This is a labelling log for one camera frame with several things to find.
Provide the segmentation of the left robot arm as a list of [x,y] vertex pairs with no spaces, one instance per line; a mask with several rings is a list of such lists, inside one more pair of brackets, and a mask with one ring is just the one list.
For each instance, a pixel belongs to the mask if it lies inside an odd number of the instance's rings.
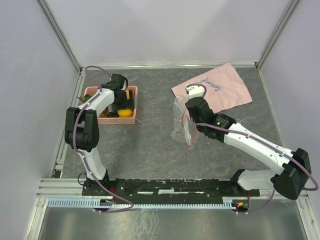
[[111,80],[99,86],[87,101],[66,110],[64,140],[81,157],[87,177],[96,180],[93,189],[99,195],[106,195],[111,189],[111,183],[105,179],[107,170],[97,148],[100,140],[98,118],[109,107],[111,110],[108,110],[107,116],[111,118],[134,116],[135,96],[128,87],[126,77],[113,74]]

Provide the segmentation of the clear zip top bag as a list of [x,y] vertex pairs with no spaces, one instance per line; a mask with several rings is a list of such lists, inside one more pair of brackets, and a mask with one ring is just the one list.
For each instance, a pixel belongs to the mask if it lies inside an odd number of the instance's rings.
[[170,136],[179,143],[186,144],[191,151],[198,140],[198,130],[192,124],[185,103],[188,98],[178,95],[173,102],[173,131]]

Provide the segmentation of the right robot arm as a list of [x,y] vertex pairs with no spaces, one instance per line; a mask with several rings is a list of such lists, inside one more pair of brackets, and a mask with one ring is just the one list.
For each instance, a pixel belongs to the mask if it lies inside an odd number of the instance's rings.
[[309,154],[302,148],[291,150],[272,143],[246,129],[235,119],[214,113],[207,101],[198,96],[186,104],[191,122],[210,139],[236,147],[265,164],[267,170],[238,170],[229,183],[236,196],[251,190],[274,190],[296,200],[311,178]]

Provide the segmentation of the yellow orange fruit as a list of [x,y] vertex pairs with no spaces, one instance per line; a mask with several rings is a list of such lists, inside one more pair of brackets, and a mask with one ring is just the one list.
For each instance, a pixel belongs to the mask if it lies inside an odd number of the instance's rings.
[[117,114],[120,118],[131,118],[134,114],[134,110],[128,109],[119,109],[117,110]]

